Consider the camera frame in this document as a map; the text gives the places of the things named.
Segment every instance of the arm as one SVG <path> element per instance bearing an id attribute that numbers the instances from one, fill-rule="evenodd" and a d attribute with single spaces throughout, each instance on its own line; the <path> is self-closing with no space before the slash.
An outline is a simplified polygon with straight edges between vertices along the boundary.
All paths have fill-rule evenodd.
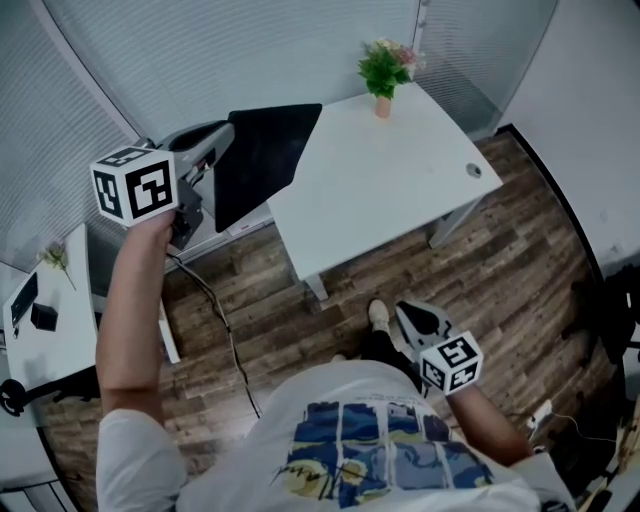
<path id="1" fill-rule="evenodd" d="M 527 438 L 475 385 L 448 396 L 447 401 L 467 442 L 487 457 L 509 467 L 534 455 Z"/>
<path id="2" fill-rule="evenodd" d="M 96 350 L 105 415 L 134 409 L 163 423 L 158 321 L 173 217 L 166 212 L 132 227 L 116 259 Z"/>

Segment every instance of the white sneaker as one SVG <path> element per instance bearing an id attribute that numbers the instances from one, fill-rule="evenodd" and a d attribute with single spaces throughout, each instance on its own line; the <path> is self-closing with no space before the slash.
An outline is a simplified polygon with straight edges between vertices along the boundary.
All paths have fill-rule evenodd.
<path id="1" fill-rule="evenodd" d="M 369 322 L 372 331 L 389 332 L 389 311 L 380 299 L 374 299 L 369 304 Z"/>

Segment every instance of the person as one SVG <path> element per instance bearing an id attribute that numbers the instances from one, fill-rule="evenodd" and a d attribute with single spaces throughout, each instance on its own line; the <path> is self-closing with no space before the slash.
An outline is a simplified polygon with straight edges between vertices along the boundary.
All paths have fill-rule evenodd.
<path id="1" fill-rule="evenodd" d="M 369 308 L 364 360 L 283 383 L 243 446 L 188 482 L 158 392 L 172 219 L 131 228 L 114 268 L 96 354 L 100 510 L 575 510 L 548 454 L 535 455 L 478 387 L 448 397 L 466 442 L 435 414 L 391 344 L 381 301 Z"/>

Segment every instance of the white blinds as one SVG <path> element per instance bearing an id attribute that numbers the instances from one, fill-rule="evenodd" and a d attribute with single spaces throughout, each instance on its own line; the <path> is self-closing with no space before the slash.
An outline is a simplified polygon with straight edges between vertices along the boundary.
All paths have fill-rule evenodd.
<path id="1" fill-rule="evenodd" d="M 411 44 L 417 0 L 47 0 L 153 140 L 230 110 L 363 92 L 361 43 Z"/>
<path id="2" fill-rule="evenodd" d="M 0 3 L 0 98 L 0 261 L 31 270 L 87 222 L 97 268 L 122 229 L 98 215 L 88 164 L 126 139 L 22 0 Z"/>
<path id="3" fill-rule="evenodd" d="M 415 80 L 468 134 L 496 127 L 557 0 L 430 0 Z"/>

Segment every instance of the white wall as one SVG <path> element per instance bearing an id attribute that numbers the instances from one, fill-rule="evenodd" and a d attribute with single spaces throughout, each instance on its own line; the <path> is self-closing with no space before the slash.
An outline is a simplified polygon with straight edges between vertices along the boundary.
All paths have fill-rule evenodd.
<path id="1" fill-rule="evenodd" d="M 501 125 L 567 197 L 601 266 L 640 252 L 640 9 L 559 0 Z"/>

